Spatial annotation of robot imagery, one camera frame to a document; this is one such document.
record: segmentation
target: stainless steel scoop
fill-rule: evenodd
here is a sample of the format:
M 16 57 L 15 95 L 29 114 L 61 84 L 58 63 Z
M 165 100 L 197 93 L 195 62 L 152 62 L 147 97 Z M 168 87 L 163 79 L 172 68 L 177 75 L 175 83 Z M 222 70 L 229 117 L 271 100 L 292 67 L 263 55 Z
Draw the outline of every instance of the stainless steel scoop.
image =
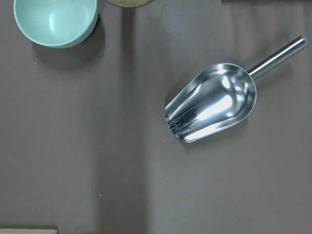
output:
M 254 107 L 254 80 L 307 45 L 298 37 L 249 71 L 231 63 L 206 68 L 166 106 L 168 127 L 190 143 L 239 123 Z

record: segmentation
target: beige round object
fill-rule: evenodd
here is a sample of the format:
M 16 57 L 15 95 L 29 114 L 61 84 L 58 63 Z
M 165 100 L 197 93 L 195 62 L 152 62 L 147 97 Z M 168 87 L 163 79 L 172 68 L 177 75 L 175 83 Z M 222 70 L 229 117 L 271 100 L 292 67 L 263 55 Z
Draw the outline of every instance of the beige round object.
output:
M 122 7 L 137 7 L 145 5 L 152 0 L 107 0 L 108 2 Z

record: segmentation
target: scoop handle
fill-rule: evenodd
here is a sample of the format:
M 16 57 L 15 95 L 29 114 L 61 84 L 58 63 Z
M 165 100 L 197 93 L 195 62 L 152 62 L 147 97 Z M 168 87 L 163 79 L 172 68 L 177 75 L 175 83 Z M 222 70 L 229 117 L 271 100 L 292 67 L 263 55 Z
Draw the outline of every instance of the scoop handle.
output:
M 256 80 L 272 68 L 279 65 L 281 62 L 285 61 L 295 53 L 305 48 L 308 44 L 309 42 L 305 37 L 297 37 L 295 40 L 277 51 L 275 54 L 271 55 L 266 60 L 259 63 L 257 66 L 250 69 L 248 71 L 249 75 L 253 80 Z

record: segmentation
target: mint green bowl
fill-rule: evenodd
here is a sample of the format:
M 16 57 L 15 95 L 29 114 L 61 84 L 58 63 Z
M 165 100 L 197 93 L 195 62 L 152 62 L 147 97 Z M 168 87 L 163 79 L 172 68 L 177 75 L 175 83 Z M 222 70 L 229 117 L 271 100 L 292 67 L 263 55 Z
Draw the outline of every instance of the mint green bowl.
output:
M 97 0 L 14 0 L 14 16 L 30 40 L 53 48 L 84 41 L 98 19 Z

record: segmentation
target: gray surface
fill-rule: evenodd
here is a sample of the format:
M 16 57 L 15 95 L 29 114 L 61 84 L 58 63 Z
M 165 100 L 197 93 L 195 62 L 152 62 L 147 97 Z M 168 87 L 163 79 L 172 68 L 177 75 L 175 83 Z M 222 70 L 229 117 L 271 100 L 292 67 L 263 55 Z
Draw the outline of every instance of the gray surface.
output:
M 242 123 L 186 144 L 164 107 L 208 65 L 246 69 L 299 35 L 312 2 L 99 2 L 55 50 L 0 7 L 0 227 L 60 234 L 312 232 L 312 46 L 256 81 Z

